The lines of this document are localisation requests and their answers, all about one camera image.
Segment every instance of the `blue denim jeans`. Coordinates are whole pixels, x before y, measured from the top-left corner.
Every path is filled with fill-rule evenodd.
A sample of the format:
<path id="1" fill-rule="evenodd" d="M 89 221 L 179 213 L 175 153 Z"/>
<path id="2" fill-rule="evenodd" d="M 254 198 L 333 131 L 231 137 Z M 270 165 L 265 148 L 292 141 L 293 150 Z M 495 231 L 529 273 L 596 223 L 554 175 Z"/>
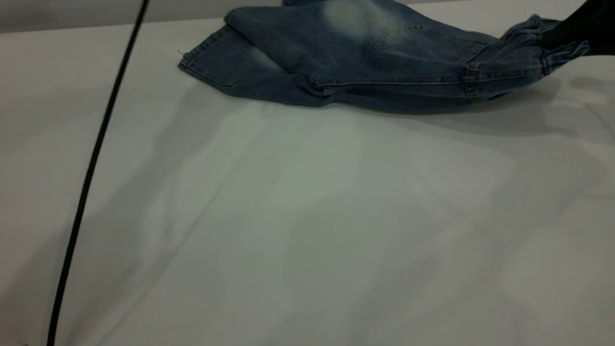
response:
<path id="1" fill-rule="evenodd" d="M 242 7 L 179 67 L 230 95 L 319 107 L 420 113 L 491 100 L 587 53 L 538 45 L 556 20 L 532 16 L 502 38 L 429 19 L 392 0 L 285 0 Z"/>

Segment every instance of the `stitching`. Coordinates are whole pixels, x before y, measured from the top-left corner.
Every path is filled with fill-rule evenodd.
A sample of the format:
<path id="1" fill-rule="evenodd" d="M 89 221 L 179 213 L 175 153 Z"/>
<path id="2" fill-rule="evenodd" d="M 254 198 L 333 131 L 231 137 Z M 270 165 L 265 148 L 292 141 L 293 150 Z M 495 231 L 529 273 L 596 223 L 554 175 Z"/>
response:
<path id="1" fill-rule="evenodd" d="M 207 49 L 211 48 L 216 42 L 220 41 L 226 34 L 230 33 L 232 28 L 228 25 L 225 25 L 220 29 L 217 33 L 211 35 L 208 39 L 206 39 L 202 44 L 193 49 L 189 54 L 190 58 L 189 62 L 198 58 L 201 54 L 203 54 Z"/>
<path id="2" fill-rule="evenodd" d="M 478 64 L 470 63 L 466 65 L 466 75 L 460 81 L 446 81 L 443 77 L 425 77 L 425 78 L 414 78 L 414 79 L 401 79 L 398 81 L 389 80 L 364 80 L 364 81 L 352 81 L 352 82 L 338 82 L 334 79 L 317 79 L 313 83 L 314 88 L 323 87 L 323 86 L 349 86 L 354 84 L 382 84 L 382 85 L 400 85 L 400 86 L 438 86 L 438 85 L 456 85 L 456 84 L 467 84 L 468 77 L 470 74 L 468 73 L 468 68 L 474 69 L 474 78 L 475 82 L 495 82 L 495 81 L 505 81 L 507 79 L 518 79 L 525 77 L 533 77 L 542 75 L 542 68 L 534 69 L 534 70 L 515 70 L 515 71 L 507 71 L 507 72 L 494 72 L 494 73 L 478 73 Z"/>
<path id="3" fill-rule="evenodd" d="M 401 28 L 401 29 L 394 29 L 394 30 L 386 29 L 386 30 L 384 30 L 382 35 L 380 35 L 380 38 L 378 39 L 378 41 L 374 45 L 374 48 L 378 49 L 378 50 L 383 50 L 385 48 L 386 38 L 389 36 L 389 34 L 391 34 L 391 33 L 401 33 L 401 32 L 410 31 L 410 30 L 425 30 L 425 31 L 428 31 L 430 33 L 436 34 L 438 36 L 444 37 L 444 38 L 455 39 L 455 40 L 458 40 L 458 41 L 472 42 L 472 43 L 477 43 L 477 44 L 481 44 L 481 45 L 487 45 L 487 43 L 482 42 L 482 41 L 476 41 L 476 40 L 473 40 L 473 39 L 460 38 L 460 37 L 457 37 L 457 36 L 441 33 L 439 31 L 434 31 L 431 28 L 429 28 L 428 26 L 416 25 L 416 26 L 407 26 L 407 27 Z"/>
<path id="4" fill-rule="evenodd" d="M 335 81 L 327 81 L 326 79 L 321 79 L 318 81 L 314 81 L 314 88 L 323 87 L 323 86 L 350 86 L 357 84 L 370 84 L 370 85 L 398 85 L 398 86 L 441 86 L 441 85 L 455 85 L 455 84 L 463 84 L 463 81 L 435 81 L 436 78 L 424 78 L 424 79 L 407 79 L 401 81 L 352 81 L 352 82 L 335 82 Z"/>
<path id="5" fill-rule="evenodd" d="M 190 72 L 192 72 L 192 73 L 194 73 L 194 74 L 196 74 L 196 75 L 198 75 L 200 77 L 203 77 L 203 78 L 207 79 L 208 81 L 210 81 L 212 83 L 215 83 L 215 84 L 217 84 L 219 86 L 223 86 L 223 87 L 234 87 L 234 86 L 237 86 L 237 84 L 224 84 L 224 83 L 220 83 L 220 82 L 216 81 L 215 79 L 207 76 L 206 74 L 202 74 L 201 72 L 196 71 L 195 69 L 191 68 L 190 66 L 184 65 L 184 67 L 186 68 L 186 70 L 189 70 Z"/>
<path id="6" fill-rule="evenodd" d="M 466 95 L 477 102 L 478 94 L 476 93 L 476 63 L 466 65 Z"/>

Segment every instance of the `jeans seam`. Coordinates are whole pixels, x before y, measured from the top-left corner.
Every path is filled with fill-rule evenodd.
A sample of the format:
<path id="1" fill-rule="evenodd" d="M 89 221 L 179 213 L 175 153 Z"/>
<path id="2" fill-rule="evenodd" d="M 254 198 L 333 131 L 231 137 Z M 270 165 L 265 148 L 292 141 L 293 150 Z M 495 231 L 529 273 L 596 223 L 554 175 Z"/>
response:
<path id="1" fill-rule="evenodd" d="M 457 85 L 464 84 L 463 81 L 451 81 L 451 82 L 429 82 L 429 81 L 353 81 L 353 82 L 326 82 L 315 81 L 313 88 L 325 87 L 325 86 L 351 86 L 359 84 L 371 84 L 371 85 L 393 85 L 393 86 L 444 86 L 444 85 Z"/>
<path id="2" fill-rule="evenodd" d="M 222 29 L 220 29 L 218 31 L 218 35 L 217 36 L 211 37 L 211 38 L 205 40 L 205 42 L 203 42 L 201 45 L 199 45 L 198 47 L 193 49 L 190 53 L 188 53 L 188 54 L 190 54 L 190 58 L 188 59 L 187 62 L 191 62 L 191 61 L 195 60 L 196 58 L 198 58 L 207 49 L 213 47 L 213 45 L 215 45 L 218 41 L 223 39 L 228 33 L 231 32 L 231 30 L 232 30 L 232 28 L 230 26 L 222 27 Z"/>
<path id="3" fill-rule="evenodd" d="M 429 31 L 430 33 L 436 34 L 438 36 L 444 37 L 444 38 L 455 39 L 455 40 L 464 41 L 464 42 L 472 42 L 472 43 L 477 43 L 477 44 L 480 44 L 480 45 L 487 45 L 485 42 L 476 41 L 476 40 L 473 40 L 473 39 L 460 38 L 460 37 L 457 37 L 457 36 L 441 33 L 439 31 L 432 30 L 431 28 L 429 28 L 428 26 L 425 26 L 425 25 L 415 25 L 415 26 L 407 26 L 405 28 L 394 29 L 394 30 L 385 29 L 384 32 L 380 35 L 380 38 L 378 39 L 376 44 L 374 45 L 374 48 L 378 49 L 378 50 L 383 50 L 385 48 L 384 43 L 386 41 L 386 38 L 389 36 L 389 34 L 391 34 L 391 33 L 401 33 L 403 31 L 410 31 L 410 30 L 425 30 L 425 31 Z"/>

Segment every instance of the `jeans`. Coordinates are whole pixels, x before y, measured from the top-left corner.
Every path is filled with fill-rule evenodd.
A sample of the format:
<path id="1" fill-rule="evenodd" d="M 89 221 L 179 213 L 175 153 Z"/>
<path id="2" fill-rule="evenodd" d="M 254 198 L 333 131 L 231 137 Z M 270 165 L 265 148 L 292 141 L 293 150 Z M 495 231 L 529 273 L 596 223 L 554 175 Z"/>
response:
<path id="1" fill-rule="evenodd" d="M 310 107 L 449 110 L 528 86 L 589 50 L 587 41 L 540 47 L 559 22 L 537 15 L 498 39 L 392 0 L 285 0 L 224 21 L 180 69 L 229 95 Z"/>

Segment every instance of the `white backdrop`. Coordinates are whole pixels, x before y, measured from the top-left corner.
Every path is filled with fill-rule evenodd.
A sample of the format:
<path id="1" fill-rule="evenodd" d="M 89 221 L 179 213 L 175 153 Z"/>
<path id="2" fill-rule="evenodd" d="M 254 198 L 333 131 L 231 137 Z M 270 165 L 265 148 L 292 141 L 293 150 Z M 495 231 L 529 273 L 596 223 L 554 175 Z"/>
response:
<path id="1" fill-rule="evenodd" d="M 405 3 L 441 0 L 406 0 Z M 153 0 L 148 21 L 214 18 L 240 6 L 273 6 L 281 0 Z M 140 0 L 0 0 L 0 32 L 126 24 Z"/>

